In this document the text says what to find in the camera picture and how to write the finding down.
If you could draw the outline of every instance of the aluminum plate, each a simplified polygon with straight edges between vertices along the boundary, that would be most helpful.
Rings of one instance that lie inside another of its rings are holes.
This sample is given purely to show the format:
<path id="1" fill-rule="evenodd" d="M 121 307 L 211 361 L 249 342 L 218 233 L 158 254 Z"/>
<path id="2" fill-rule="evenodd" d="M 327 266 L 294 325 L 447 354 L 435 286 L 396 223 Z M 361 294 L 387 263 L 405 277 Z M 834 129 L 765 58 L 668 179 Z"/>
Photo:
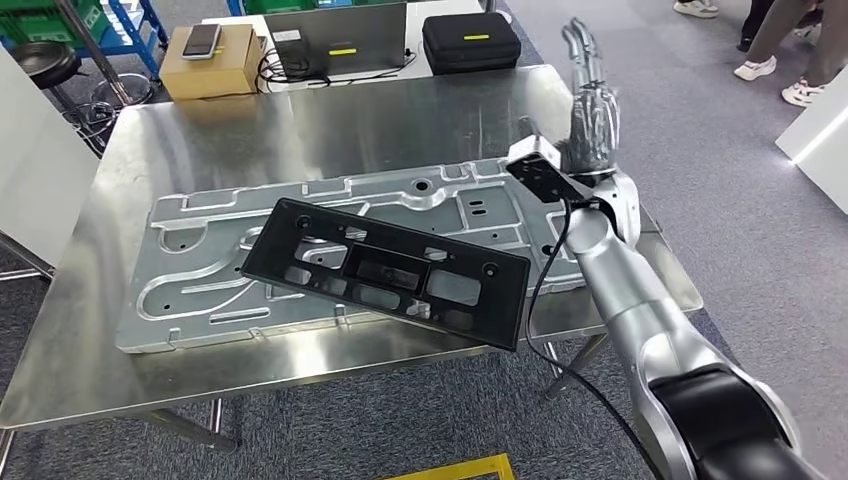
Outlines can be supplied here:
<path id="1" fill-rule="evenodd" d="M 150 353 L 385 318 L 358 307 L 244 278 L 240 267 L 278 199 L 337 208 L 492 247 L 531 261 L 527 294 L 563 225 L 503 159 L 162 197 L 148 218 L 116 344 Z M 341 262 L 316 243 L 303 258 Z M 541 292 L 583 285 L 560 252 Z"/>

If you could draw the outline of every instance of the license plate bracket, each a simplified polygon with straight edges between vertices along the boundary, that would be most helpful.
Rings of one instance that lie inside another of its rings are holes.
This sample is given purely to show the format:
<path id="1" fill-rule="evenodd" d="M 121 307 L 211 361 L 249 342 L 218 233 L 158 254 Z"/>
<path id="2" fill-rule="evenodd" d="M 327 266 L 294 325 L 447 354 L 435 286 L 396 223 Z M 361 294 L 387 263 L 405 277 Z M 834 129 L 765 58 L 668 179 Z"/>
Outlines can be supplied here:
<path id="1" fill-rule="evenodd" d="M 311 245 L 344 249 L 344 259 L 304 255 Z M 247 278 L 510 351 L 529 271 L 525 257 L 288 198 L 241 268 Z"/>

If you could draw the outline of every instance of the white wall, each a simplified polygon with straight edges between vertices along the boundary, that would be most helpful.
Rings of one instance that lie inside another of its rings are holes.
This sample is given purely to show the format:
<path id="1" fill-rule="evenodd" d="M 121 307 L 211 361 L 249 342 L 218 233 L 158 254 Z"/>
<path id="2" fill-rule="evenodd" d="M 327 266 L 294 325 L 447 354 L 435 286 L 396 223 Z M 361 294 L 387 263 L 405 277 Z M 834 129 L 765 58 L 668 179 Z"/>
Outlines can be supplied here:
<path id="1" fill-rule="evenodd" d="M 0 230 L 57 265 L 98 160 L 0 48 Z"/>
<path id="2" fill-rule="evenodd" d="M 848 68 L 786 129 L 777 146 L 848 213 Z"/>

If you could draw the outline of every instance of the laptop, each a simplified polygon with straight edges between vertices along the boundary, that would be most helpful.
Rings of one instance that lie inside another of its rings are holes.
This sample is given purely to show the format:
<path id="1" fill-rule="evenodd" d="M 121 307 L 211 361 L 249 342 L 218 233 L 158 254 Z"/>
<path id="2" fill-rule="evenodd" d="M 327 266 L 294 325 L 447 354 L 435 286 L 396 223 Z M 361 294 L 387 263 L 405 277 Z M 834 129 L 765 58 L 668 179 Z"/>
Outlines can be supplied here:
<path id="1" fill-rule="evenodd" d="M 292 78 L 387 70 L 406 60 L 405 2 L 266 15 L 265 22 Z"/>

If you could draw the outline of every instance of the cardboard box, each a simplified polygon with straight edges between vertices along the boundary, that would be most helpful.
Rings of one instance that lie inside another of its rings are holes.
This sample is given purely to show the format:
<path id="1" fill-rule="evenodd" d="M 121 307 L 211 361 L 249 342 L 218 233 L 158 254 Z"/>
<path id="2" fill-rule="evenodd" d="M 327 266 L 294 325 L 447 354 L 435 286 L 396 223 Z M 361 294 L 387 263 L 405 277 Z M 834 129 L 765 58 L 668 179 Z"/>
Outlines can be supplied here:
<path id="1" fill-rule="evenodd" d="M 159 77 L 176 100 L 256 93 L 262 50 L 251 25 L 222 25 L 215 55 L 206 60 L 182 58 L 190 27 L 177 27 Z"/>

